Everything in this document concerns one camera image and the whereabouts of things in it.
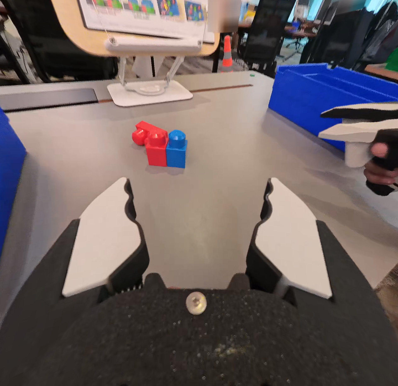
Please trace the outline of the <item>blue plastic bin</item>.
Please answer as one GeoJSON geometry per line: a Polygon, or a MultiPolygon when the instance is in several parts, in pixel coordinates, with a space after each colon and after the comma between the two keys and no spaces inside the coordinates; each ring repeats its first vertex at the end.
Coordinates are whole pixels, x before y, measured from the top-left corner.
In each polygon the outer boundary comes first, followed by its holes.
{"type": "Polygon", "coordinates": [[[3,250],[27,151],[0,110],[0,251],[3,250]]]}
{"type": "Polygon", "coordinates": [[[382,120],[397,119],[397,84],[326,63],[277,67],[269,108],[297,126],[318,136],[345,122],[322,117],[335,107],[364,106],[375,113],[375,103],[388,103],[382,120]]]}

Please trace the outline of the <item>white document stand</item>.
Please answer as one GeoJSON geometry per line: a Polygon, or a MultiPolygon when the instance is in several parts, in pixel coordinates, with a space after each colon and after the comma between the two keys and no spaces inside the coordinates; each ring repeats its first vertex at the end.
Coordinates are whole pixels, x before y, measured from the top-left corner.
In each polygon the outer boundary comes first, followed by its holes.
{"type": "Polygon", "coordinates": [[[135,107],[158,103],[191,100],[193,94],[179,82],[173,80],[179,66],[183,63],[183,54],[199,54],[203,41],[200,38],[183,39],[142,39],[137,37],[115,37],[105,40],[107,50],[115,53],[128,54],[160,54],[171,52],[176,56],[172,67],[163,79],[138,79],[127,82],[125,79],[126,57],[121,57],[119,66],[120,82],[109,84],[107,89],[115,105],[119,107],[135,107]]]}

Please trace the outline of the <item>red double toy block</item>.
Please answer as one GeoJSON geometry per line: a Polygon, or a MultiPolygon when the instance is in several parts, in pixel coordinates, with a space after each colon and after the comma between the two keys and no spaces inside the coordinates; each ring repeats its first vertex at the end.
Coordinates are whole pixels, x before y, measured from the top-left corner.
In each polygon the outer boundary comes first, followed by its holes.
{"type": "Polygon", "coordinates": [[[136,130],[132,133],[132,140],[138,146],[144,146],[147,137],[151,133],[160,133],[164,134],[166,138],[168,138],[168,133],[166,130],[159,128],[155,125],[147,123],[145,121],[140,121],[136,125],[136,130]]]}

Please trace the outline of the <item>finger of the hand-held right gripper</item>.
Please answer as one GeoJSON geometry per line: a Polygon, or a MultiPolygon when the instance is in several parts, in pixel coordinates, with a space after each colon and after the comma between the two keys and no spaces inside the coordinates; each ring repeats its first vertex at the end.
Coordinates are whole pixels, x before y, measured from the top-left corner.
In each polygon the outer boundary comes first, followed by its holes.
{"type": "Polygon", "coordinates": [[[398,103],[364,103],[332,108],[321,113],[321,118],[349,120],[390,120],[398,118],[398,103]]]}
{"type": "Polygon", "coordinates": [[[345,164],[350,168],[364,166],[372,159],[371,145],[381,140],[390,148],[390,154],[397,148],[398,120],[379,122],[340,123],[319,132],[318,137],[325,140],[343,141],[345,164]]]}

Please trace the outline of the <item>orange traffic cone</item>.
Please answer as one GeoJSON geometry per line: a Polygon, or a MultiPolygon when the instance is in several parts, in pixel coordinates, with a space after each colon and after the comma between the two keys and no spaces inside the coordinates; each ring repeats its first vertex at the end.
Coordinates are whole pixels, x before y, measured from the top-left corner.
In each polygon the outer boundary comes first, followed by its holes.
{"type": "Polygon", "coordinates": [[[233,66],[233,58],[231,51],[231,36],[225,35],[224,46],[223,46],[222,71],[230,72],[232,71],[232,66],[233,66]]]}

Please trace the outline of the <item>wooden clipboard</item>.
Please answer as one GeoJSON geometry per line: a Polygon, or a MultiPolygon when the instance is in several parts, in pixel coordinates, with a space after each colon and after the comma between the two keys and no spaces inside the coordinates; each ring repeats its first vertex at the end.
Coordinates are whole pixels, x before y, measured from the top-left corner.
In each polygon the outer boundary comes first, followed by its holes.
{"type": "Polygon", "coordinates": [[[220,33],[215,33],[215,42],[213,44],[203,43],[201,51],[172,51],[161,46],[161,38],[154,36],[113,32],[108,35],[103,30],[87,29],[83,23],[78,0],[51,0],[51,2],[62,30],[67,37],[78,48],[94,56],[209,56],[218,49],[220,43],[220,33]],[[137,43],[137,48],[124,52],[109,50],[106,47],[106,41],[109,40],[109,36],[114,36],[117,39],[133,39],[137,43]]]}

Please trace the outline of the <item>black office chair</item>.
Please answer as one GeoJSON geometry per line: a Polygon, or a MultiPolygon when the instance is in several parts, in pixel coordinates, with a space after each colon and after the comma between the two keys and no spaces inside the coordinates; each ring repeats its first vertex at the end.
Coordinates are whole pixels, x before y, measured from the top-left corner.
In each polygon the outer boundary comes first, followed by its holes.
{"type": "Polygon", "coordinates": [[[388,2],[377,13],[366,8],[335,15],[330,25],[323,24],[315,37],[309,38],[299,64],[326,63],[352,69],[387,23],[397,21],[397,3],[388,2]]]}
{"type": "Polygon", "coordinates": [[[285,27],[296,0],[259,0],[253,21],[240,33],[237,56],[251,70],[275,77],[276,56],[285,37],[285,27]]]}

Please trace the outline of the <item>blue toy block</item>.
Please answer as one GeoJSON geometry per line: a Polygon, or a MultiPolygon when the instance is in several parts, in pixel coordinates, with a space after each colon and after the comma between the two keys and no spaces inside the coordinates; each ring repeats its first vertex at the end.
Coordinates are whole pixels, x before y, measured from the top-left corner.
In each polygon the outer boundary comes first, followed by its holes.
{"type": "Polygon", "coordinates": [[[187,139],[181,130],[173,130],[168,135],[166,147],[167,166],[185,169],[186,167],[187,139]]]}

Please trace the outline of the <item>printed instruction sheet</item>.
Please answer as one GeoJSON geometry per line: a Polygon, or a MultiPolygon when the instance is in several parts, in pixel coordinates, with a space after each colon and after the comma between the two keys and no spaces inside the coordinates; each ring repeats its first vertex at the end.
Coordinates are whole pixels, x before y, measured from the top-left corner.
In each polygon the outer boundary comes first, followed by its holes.
{"type": "Polygon", "coordinates": [[[85,27],[116,33],[215,42],[208,0],[77,0],[85,27]]]}

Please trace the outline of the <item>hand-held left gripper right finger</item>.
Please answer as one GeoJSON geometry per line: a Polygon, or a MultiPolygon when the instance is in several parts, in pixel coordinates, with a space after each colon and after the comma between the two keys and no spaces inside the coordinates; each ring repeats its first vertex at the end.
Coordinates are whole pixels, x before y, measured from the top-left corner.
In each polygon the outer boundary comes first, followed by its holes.
{"type": "Polygon", "coordinates": [[[316,216],[277,178],[268,179],[263,200],[246,255],[251,286],[281,298],[290,288],[331,298],[316,216]]]}

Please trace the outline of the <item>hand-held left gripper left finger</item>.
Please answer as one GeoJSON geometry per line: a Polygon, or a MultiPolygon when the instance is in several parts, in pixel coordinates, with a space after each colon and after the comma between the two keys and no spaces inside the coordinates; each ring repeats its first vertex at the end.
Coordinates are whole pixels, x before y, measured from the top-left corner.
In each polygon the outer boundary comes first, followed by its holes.
{"type": "Polygon", "coordinates": [[[105,286],[111,294],[142,282],[149,254],[128,178],[120,178],[79,217],[62,295],[105,286]]]}

